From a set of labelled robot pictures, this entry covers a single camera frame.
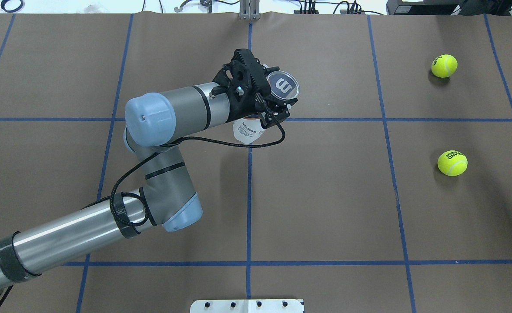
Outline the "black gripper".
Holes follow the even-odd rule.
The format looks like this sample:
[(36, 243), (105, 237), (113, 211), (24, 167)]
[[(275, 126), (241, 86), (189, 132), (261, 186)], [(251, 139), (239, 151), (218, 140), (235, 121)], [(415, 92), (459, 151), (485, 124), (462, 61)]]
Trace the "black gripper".
[(228, 98), (228, 120), (238, 120), (260, 113), (263, 129), (272, 127), (276, 122), (285, 121), (298, 99), (286, 102), (268, 100), (271, 87), (267, 77), (278, 70), (278, 66), (262, 65), (248, 48), (234, 50), (231, 61), (224, 64), (212, 80), (218, 84), (212, 93), (226, 94)]

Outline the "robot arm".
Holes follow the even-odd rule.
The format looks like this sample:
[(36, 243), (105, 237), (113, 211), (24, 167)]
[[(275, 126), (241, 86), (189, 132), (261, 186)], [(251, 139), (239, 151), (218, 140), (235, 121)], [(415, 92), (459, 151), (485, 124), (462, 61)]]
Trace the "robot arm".
[[(0, 301), (18, 283), (161, 225), (168, 232), (203, 214), (180, 144), (196, 140), (235, 148), (266, 148), (285, 140), (281, 123), (298, 100), (300, 84), (278, 66), (264, 65), (248, 48), (234, 51), (209, 83), (150, 92), (125, 105), (123, 142), (138, 160), (108, 196), (77, 212), (0, 239)], [(254, 145), (199, 137), (212, 127), (257, 117), (280, 139)]]

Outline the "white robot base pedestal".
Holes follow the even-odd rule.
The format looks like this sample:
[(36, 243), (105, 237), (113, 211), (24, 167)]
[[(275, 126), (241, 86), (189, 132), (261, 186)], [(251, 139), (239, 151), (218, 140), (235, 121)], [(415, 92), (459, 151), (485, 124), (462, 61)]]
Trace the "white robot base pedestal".
[(305, 313), (299, 299), (196, 300), (190, 313)]

